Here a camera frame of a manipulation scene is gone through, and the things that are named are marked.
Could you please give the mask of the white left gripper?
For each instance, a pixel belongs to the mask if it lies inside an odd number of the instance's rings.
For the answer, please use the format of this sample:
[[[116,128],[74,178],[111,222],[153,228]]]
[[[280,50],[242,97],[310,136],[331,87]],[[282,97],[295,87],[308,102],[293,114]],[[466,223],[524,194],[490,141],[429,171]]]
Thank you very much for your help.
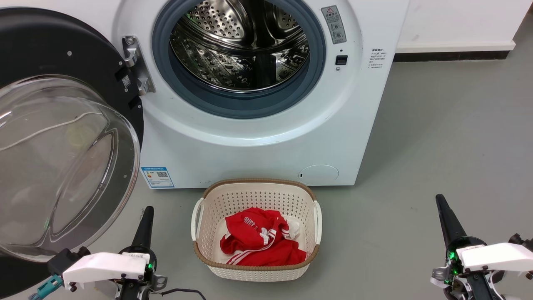
[[[145,207],[132,241],[120,253],[99,252],[86,255],[62,273],[63,283],[78,284],[112,281],[117,285],[117,300],[148,300],[149,292],[166,288],[168,278],[156,273],[157,258],[152,244],[154,207]]]

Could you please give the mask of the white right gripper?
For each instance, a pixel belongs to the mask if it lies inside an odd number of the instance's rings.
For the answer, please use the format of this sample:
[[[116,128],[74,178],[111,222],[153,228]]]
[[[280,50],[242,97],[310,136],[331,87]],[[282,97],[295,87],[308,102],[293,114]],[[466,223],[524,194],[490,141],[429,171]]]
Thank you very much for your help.
[[[512,236],[508,242],[487,245],[466,237],[444,195],[436,195],[436,205],[447,249],[446,264],[433,269],[431,283],[448,300],[515,300],[498,292],[496,283],[511,272],[532,279],[532,241]]]

